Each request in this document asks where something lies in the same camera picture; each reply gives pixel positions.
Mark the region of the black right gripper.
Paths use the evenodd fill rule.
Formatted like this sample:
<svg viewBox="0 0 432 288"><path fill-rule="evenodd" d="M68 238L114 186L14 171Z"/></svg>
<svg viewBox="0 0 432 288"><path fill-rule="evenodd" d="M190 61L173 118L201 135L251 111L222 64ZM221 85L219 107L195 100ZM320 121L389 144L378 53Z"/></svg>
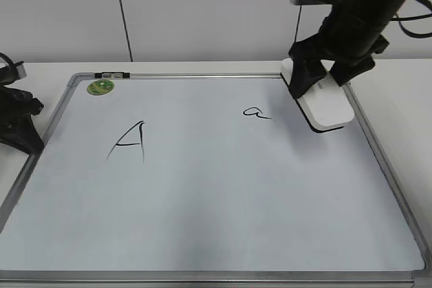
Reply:
<svg viewBox="0 0 432 288"><path fill-rule="evenodd" d="M295 42L288 52L293 63L288 86L292 97L299 99L327 75L322 59L337 61L329 73L338 86L372 70L374 60L362 59L381 54L389 46L389 41L381 34L383 28L384 25L341 7L332 8L319 31Z"/></svg>

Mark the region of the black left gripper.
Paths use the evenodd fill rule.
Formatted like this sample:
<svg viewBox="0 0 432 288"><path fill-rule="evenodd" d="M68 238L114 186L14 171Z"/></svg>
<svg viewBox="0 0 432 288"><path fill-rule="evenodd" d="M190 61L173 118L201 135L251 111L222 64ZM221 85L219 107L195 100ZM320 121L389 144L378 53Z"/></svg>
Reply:
<svg viewBox="0 0 432 288"><path fill-rule="evenodd" d="M29 116L43 108L31 92L1 86L1 143L26 154L40 154L45 145Z"/></svg>

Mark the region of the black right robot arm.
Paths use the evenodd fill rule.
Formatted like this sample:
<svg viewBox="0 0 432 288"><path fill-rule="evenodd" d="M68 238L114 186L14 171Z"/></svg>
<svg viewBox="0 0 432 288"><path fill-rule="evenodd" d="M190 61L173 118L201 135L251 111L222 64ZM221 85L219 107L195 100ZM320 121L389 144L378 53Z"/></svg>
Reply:
<svg viewBox="0 0 432 288"><path fill-rule="evenodd" d="M293 5L330 5L318 32L295 42L288 55L293 62L289 91L301 96L331 75L338 86L374 68L374 54L388 46L385 27L404 18L397 15L406 0L290 0ZM427 8L429 0L416 0Z"/></svg>

